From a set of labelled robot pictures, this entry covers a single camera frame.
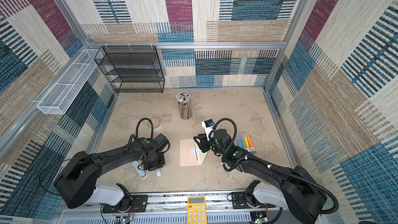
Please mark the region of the highlighter marker pack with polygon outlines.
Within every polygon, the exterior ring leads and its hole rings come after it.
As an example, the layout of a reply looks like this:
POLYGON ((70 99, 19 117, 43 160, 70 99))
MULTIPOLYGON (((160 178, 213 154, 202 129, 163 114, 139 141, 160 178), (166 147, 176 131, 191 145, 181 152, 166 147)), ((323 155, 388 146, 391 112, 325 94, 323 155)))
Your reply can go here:
POLYGON ((250 153, 256 153, 256 149, 248 132, 238 133, 234 143, 238 147, 245 149, 250 153))

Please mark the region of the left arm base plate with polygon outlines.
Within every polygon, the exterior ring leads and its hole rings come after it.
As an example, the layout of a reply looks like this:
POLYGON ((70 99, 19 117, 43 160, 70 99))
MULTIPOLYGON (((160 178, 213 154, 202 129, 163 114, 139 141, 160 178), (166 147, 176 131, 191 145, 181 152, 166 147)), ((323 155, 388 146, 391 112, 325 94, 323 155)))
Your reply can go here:
POLYGON ((127 203, 110 206, 105 204, 102 206, 102 214, 132 214, 143 213, 146 211, 148 195, 132 195, 127 203))

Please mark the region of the pencil holder cup with pencils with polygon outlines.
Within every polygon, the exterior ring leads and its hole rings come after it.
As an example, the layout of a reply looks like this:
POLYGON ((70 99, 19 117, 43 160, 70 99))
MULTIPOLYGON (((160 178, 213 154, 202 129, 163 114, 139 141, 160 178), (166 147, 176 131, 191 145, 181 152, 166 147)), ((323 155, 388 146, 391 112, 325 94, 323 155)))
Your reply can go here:
POLYGON ((180 92, 176 95, 177 104, 179 106, 179 115, 183 120, 191 118, 191 96, 188 92, 180 92))

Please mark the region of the white glue stick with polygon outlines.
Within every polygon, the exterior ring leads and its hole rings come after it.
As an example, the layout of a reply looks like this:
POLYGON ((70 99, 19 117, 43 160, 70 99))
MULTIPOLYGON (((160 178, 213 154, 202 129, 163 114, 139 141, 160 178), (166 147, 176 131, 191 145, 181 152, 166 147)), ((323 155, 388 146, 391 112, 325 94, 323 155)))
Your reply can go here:
POLYGON ((156 177, 160 177, 162 175, 161 169, 156 169, 155 174, 156 174, 156 177))

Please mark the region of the pink lined letter paper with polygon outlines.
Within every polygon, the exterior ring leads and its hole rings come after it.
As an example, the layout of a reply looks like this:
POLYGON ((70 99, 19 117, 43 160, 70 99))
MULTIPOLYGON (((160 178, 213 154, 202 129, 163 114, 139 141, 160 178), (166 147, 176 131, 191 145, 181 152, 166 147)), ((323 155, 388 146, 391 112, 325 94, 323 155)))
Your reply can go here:
POLYGON ((195 145, 191 148, 190 153, 195 158, 195 160, 198 160, 197 147, 195 145))

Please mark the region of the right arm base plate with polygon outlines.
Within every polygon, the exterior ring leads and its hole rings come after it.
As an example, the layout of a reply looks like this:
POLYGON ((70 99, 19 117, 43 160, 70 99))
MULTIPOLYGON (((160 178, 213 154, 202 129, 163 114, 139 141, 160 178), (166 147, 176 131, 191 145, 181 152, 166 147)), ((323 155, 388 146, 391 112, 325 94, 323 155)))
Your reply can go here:
POLYGON ((260 203, 253 194, 247 194, 245 192, 232 192, 231 197, 234 209, 257 208, 260 206, 260 203))

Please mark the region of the clear tape roll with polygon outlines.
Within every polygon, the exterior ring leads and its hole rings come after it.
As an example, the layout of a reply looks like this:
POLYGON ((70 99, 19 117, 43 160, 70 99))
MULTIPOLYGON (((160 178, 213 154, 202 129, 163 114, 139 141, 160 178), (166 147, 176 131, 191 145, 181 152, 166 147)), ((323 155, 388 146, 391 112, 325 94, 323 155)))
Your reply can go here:
POLYGON ((162 129, 162 127, 163 127, 163 122, 162 122, 161 118, 159 118, 159 117, 152 117, 152 118, 151 118, 151 121, 152 121, 152 125, 153 125, 153 130, 154 130, 154 132, 160 131, 160 130, 162 129))

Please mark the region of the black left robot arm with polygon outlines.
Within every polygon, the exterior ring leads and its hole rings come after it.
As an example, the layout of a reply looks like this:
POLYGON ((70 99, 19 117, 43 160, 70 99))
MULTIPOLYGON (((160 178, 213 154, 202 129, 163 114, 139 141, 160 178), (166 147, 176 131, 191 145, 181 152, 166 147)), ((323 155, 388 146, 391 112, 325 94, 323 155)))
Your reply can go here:
POLYGON ((165 165, 164 154, 171 143, 163 134, 141 138, 131 134, 125 146, 99 153, 76 153, 54 181, 55 195, 60 196, 70 209, 82 205, 101 204, 115 207, 120 213, 133 208, 130 192, 120 183, 102 185, 102 175, 127 163, 141 161, 141 170, 154 171, 165 165))

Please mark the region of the pink paper envelope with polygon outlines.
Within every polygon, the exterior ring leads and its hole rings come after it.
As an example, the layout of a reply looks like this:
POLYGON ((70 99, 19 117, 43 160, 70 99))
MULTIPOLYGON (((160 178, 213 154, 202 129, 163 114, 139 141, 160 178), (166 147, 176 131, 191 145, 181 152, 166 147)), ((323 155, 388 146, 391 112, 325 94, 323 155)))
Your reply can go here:
POLYGON ((205 161, 207 153, 203 153, 193 139, 180 140, 179 143, 179 166, 200 166, 205 161))

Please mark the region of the aluminium front rail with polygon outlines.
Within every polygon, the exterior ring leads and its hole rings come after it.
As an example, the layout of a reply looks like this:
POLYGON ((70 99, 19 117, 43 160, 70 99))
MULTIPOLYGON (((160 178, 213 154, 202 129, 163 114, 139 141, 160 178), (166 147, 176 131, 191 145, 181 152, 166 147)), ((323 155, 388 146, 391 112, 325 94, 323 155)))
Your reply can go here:
POLYGON ((297 224, 299 221, 286 208, 283 194, 269 185, 261 185, 254 192, 260 202, 257 208, 234 209, 235 190, 181 191, 143 193, 148 195, 146 211, 132 214, 102 214, 102 206, 91 205, 77 209, 62 207, 53 219, 54 224, 187 224, 187 199, 206 198, 208 224, 297 224))

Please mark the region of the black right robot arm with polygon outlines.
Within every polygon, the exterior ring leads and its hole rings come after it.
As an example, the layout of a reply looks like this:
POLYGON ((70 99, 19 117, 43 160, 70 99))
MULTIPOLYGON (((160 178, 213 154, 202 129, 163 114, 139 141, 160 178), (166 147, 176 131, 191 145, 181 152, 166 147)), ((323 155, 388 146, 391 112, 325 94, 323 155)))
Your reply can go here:
POLYGON ((286 208, 303 224, 313 224, 319 215, 333 214, 339 209, 337 197, 316 183, 302 167, 281 167, 236 146, 236 123, 230 118, 217 122, 204 121, 204 134, 193 139, 201 152, 212 151, 221 158, 226 172, 238 170, 251 174, 276 187, 284 196, 286 208))

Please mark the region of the yellow calculator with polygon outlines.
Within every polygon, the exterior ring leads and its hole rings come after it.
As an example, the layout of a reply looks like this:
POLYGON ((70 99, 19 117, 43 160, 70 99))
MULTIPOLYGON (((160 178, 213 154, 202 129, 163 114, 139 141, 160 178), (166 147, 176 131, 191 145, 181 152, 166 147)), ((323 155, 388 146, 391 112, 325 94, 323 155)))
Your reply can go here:
POLYGON ((187 199, 187 224, 207 224, 206 198, 204 196, 187 199))

